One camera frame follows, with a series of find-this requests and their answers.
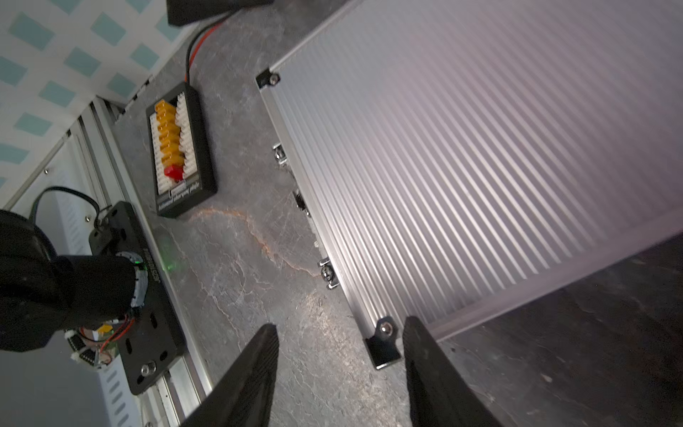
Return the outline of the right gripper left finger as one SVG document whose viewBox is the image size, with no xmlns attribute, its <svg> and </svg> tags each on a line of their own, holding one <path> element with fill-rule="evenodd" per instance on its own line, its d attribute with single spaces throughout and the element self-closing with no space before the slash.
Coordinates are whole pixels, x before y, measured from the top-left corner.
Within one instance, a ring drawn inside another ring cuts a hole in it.
<svg viewBox="0 0 683 427">
<path fill-rule="evenodd" d="M 267 426 L 277 382 L 279 336 L 263 325 L 184 426 Z"/>
</svg>

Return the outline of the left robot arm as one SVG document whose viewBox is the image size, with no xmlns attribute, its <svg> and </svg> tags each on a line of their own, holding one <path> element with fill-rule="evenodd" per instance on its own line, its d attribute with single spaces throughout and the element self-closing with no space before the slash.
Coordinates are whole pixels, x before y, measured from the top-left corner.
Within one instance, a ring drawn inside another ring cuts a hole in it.
<svg viewBox="0 0 683 427">
<path fill-rule="evenodd" d="M 58 255 L 39 227 L 3 210 L 1 349 L 30 352 L 59 330 L 123 317 L 141 276 L 124 256 Z"/>
</svg>

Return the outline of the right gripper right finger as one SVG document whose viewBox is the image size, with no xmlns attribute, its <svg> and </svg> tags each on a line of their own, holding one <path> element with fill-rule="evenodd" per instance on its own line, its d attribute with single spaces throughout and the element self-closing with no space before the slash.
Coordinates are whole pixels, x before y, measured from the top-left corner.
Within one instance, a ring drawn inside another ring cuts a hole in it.
<svg viewBox="0 0 683 427">
<path fill-rule="evenodd" d="M 403 344 L 412 425 L 501 424 L 462 379 L 419 318 L 406 319 Z"/>
</svg>

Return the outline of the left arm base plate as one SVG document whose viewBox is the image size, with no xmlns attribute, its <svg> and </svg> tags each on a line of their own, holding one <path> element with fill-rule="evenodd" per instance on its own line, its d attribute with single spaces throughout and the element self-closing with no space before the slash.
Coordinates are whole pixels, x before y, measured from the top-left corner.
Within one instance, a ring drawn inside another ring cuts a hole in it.
<svg viewBox="0 0 683 427">
<path fill-rule="evenodd" d="M 140 395 L 185 354 L 183 330 L 132 204 L 120 201 L 110 208 L 89 245 L 94 255 L 124 257 L 136 268 L 136 289 L 128 299 L 133 325 L 117 347 L 130 391 Z"/>
</svg>

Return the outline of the silver aluminium poker case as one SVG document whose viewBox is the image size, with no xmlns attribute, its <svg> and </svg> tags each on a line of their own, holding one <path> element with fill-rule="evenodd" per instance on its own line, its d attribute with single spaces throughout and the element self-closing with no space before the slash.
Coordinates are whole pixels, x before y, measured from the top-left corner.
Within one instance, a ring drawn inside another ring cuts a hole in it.
<svg viewBox="0 0 683 427">
<path fill-rule="evenodd" d="M 679 1 L 351 1 L 256 82 L 376 369 L 681 234 Z"/>
</svg>

